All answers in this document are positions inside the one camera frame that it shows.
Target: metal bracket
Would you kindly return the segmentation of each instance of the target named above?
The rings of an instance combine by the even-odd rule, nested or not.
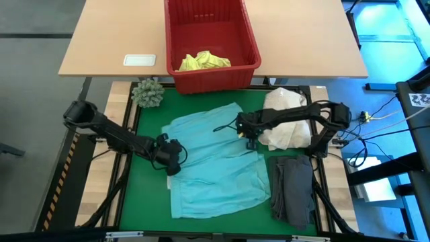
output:
[[[106,239],[143,237],[143,231],[107,232]]]
[[[293,235],[292,241],[305,241],[305,242],[330,242],[330,238],[326,237],[311,237],[311,236],[297,236]]]

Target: gray spiky ball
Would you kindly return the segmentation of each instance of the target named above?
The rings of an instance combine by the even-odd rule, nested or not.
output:
[[[143,80],[132,91],[132,99],[142,108],[160,106],[163,100],[163,86],[152,79]]]

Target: wire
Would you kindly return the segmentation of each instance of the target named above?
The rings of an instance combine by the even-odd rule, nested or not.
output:
[[[108,149],[107,151],[103,151],[102,153],[100,153],[100,154],[98,154],[98,155],[95,155],[95,156],[90,160],[90,162],[88,162],[88,164],[87,164],[87,175],[88,175],[88,173],[89,173],[89,167],[91,166],[91,163],[92,163],[95,159],[97,159],[98,157],[100,157],[100,156],[102,156],[102,155],[104,155],[104,154],[108,153],[109,151],[111,151],[111,150],[110,150],[110,149]]]
[[[385,106],[387,106],[392,100],[394,100],[394,98],[396,98],[396,96],[392,97],[390,99],[390,101],[388,101],[387,103],[385,103],[384,105],[382,105],[381,108],[378,111],[374,112],[369,118],[373,117],[375,114],[377,114],[378,112],[380,112],[382,110],[382,108],[384,108]]]
[[[358,134],[356,134],[352,131],[346,130],[345,132],[356,136],[363,143],[363,149],[360,150],[359,152],[357,152],[355,155],[353,155],[352,158],[350,158],[347,162],[349,166],[352,166],[354,168],[358,168],[358,167],[362,166],[364,164],[364,161],[366,161],[366,159],[368,158],[368,148],[367,148],[366,142]],[[358,160],[359,156],[363,153],[363,151],[364,151],[363,161],[359,165],[357,165],[357,160]]]
[[[395,112],[393,112],[393,113],[391,113],[391,114],[388,114],[388,115],[385,115],[385,116],[383,116],[383,117],[380,117],[380,118],[369,118],[370,120],[382,120],[382,119],[385,119],[385,118],[388,118],[388,117],[390,117],[391,115],[394,115],[394,114],[397,114],[398,112],[400,112],[400,111],[402,111],[402,110],[397,110],[397,111],[395,111]]]
[[[415,128],[407,128],[407,129],[404,129],[404,130],[397,130],[397,131],[388,132],[388,133],[384,133],[384,134],[378,134],[378,135],[372,136],[370,138],[364,138],[363,140],[370,140],[370,139],[378,138],[378,137],[381,137],[381,136],[386,136],[386,135],[390,135],[390,134],[397,134],[399,132],[406,132],[406,131],[417,130],[417,129],[420,129],[420,128],[430,128],[430,125],[419,126],[419,127],[415,127]]]
[[[355,7],[355,5],[357,5],[360,2],[361,2],[361,0],[355,0],[354,3],[352,4],[352,6],[348,9],[345,9],[345,11],[348,11],[349,13],[351,13],[351,11]]]
[[[375,114],[377,114],[378,112],[380,112],[385,106],[387,106],[392,100],[394,100],[394,98],[396,98],[396,96],[394,96],[394,97],[392,97],[388,102],[386,102],[384,105],[382,105],[381,106],[381,108],[378,110],[378,111],[376,111],[376,112],[374,112],[369,118],[366,118],[363,122],[361,122],[360,121],[360,119],[358,119],[358,125],[352,130],[352,131],[354,131],[354,130],[356,130],[357,128],[359,128],[359,131],[358,131],[358,135],[360,135],[360,132],[361,132],[361,125],[362,124],[364,124],[366,121],[368,121],[368,120],[370,120],[370,119],[372,119],[372,117],[375,115]]]
[[[225,129],[225,128],[231,128],[231,129],[237,130],[236,128],[230,126],[230,124],[232,124],[234,121],[236,121],[236,119],[237,118],[235,118],[232,122],[230,122],[227,125],[222,125],[222,126],[219,126],[218,128],[215,128],[212,132],[218,132],[218,131]]]
[[[332,103],[332,101],[329,101],[329,100],[318,100],[318,101],[315,101],[316,103],[318,103],[318,102],[328,102],[328,103]]]
[[[187,161],[187,159],[188,159],[188,152],[187,152],[187,149],[186,149],[183,145],[181,145],[181,144],[179,144],[179,145],[182,147],[183,151],[185,151],[185,159],[180,163],[180,165],[182,165],[182,164],[184,164],[184,163]]]
[[[107,151],[104,151],[104,152],[102,152],[102,153],[100,153],[100,154],[98,154],[98,155],[96,155],[96,156],[94,156],[92,159],[91,159],[91,161],[94,161],[96,158],[98,158],[98,157],[100,157],[100,156],[102,156],[102,155],[104,155],[104,154],[106,154],[106,153],[108,153],[109,151],[111,151],[111,150],[107,150]]]
[[[393,127],[394,125],[400,124],[401,122],[404,122],[404,121],[410,120],[411,118],[415,117],[416,115],[418,115],[418,114],[420,114],[420,113],[424,112],[427,108],[430,108],[430,105],[425,106],[425,108],[423,108],[423,109],[419,110],[418,112],[415,112],[414,114],[410,115],[409,117],[405,118],[404,120],[401,120],[401,121],[395,122],[395,123],[393,123],[393,124],[391,124],[391,125],[388,125],[388,126],[386,126],[386,127],[383,127],[383,128],[379,128],[379,129],[377,129],[377,130],[375,130],[375,131],[371,131],[371,132],[369,132],[369,133],[363,134],[363,135],[361,135],[360,137],[363,137],[363,136],[366,136],[366,135],[369,135],[369,134],[373,134],[373,133],[375,133],[375,132],[382,131],[382,130],[384,130],[384,129],[387,129],[387,128],[390,128],[390,127]]]
[[[398,162],[398,161],[396,161],[395,159],[391,159],[391,157],[389,157],[383,150],[382,150],[382,148],[378,145],[378,144],[376,144],[376,143],[373,143],[373,142],[370,142],[370,141],[366,141],[367,143],[369,143],[369,144],[373,144],[373,145],[376,145],[378,148],[379,148],[379,150],[390,160],[390,161],[393,161],[393,162],[395,162],[395,163],[397,163],[397,164],[400,164],[400,165],[403,165],[404,167],[407,167],[407,168],[409,168],[411,171],[413,171],[413,170],[415,170],[414,168],[412,168],[412,167],[410,167],[410,166],[408,166],[408,165],[406,165],[406,164],[404,164],[404,163],[401,163],[401,162]]]
[[[327,154],[332,155],[334,157],[337,157],[337,158],[339,158],[342,161],[345,161],[340,155],[336,155],[336,154],[333,154],[333,153],[330,153],[330,152],[328,152]]]
[[[313,172],[315,172],[315,171],[317,171],[318,170],[318,168],[319,168],[319,164],[318,164],[318,158],[320,158],[320,157],[317,157],[316,155],[313,155],[312,156],[312,158],[313,159],[315,159],[315,161],[316,161],[316,167],[314,168],[314,165],[312,164],[312,159],[309,159],[309,161],[310,161],[310,166],[312,167],[312,171]]]
[[[369,143],[369,144],[373,144],[373,145],[376,145],[378,148],[379,148],[379,150],[389,159],[389,160],[391,160],[392,161],[392,159],[391,159],[391,157],[389,157],[383,150],[382,150],[382,148],[378,145],[378,144],[376,144],[376,143],[373,143],[373,142],[370,142],[370,141],[366,141],[367,143]]]

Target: blue lit floor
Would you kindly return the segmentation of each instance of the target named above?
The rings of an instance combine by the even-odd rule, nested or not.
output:
[[[345,9],[351,6],[344,4]],[[393,40],[395,36],[409,36],[410,30],[405,24],[403,15],[394,3],[360,3],[354,9],[355,24],[359,36],[380,36],[380,39]],[[396,83],[406,81],[419,72],[424,66],[422,54],[413,42],[361,42],[361,55],[368,68],[367,79],[289,79],[291,85],[325,85],[329,97],[334,102],[347,104],[355,118],[361,111],[373,113],[394,96],[390,92],[375,92],[364,90],[364,84]],[[387,105],[377,117],[385,116],[400,109],[400,104],[394,100]],[[361,133],[370,132],[396,121],[404,119],[399,112],[383,120],[374,120],[362,126]],[[385,130],[386,132],[407,128],[406,122]],[[407,132],[383,136],[373,140],[389,155],[399,157],[415,151],[411,135]],[[360,142],[352,142],[343,149],[344,153],[356,153],[361,150]],[[370,145],[369,154],[383,155],[377,147]],[[402,183],[408,183],[407,175],[401,177]],[[423,221],[414,196],[408,199],[408,205],[413,217],[419,241],[428,241]],[[366,235],[397,239],[399,232],[405,232],[400,210],[397,208],[378,208],[354,206],[360,231]]]

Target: gray floor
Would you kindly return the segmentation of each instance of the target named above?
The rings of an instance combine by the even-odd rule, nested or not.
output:
[[[83,3],[84,0],[0,0],[0,32],[72,32]],[[389,38],[409,34],[393,4],[360,3],[354,12],[360,35]],[[82,78],[60,78],[57,75],[68,44],[68,40],[0,39],[0,142],[27,152],[22,158],[0,156],[0,234],[31,230],[48,174],[54,166],[65,133],[62,114],[77,97],[83,82]],[[362,110],[376,111],[394,95],[364,91],[364,83],[404,81],[424,67],[413,43],[362,44],[361,53],[369,79],[290,79],[288,83],[326,85],[330,99],[346,103],[356,115]],[[88,100],[100,110],[104,109],[112,80],[93,80]],[[398,109],[400,105],[395,101],[378,115]],[[398,113],[385,120],[372,121],[363,125],[361,132],[369,132],[403,118],[403,114]],[[406,128],[406,124],[387,131],[401,128]],[[386,136],[376,141],[386,153],[395,157],[414,151],[409,134],[397,135],[397,139]],[[359,143],[352,143],[344,152],[356,153],[359,149]],[[382,153],[376,147],[370,147],[370,154]],[[368,235],[395,237],[404,230],[398,210],[360,206],[355,210],[361,231]],[[370,223],[372,219],[376,220],[376,226]]]

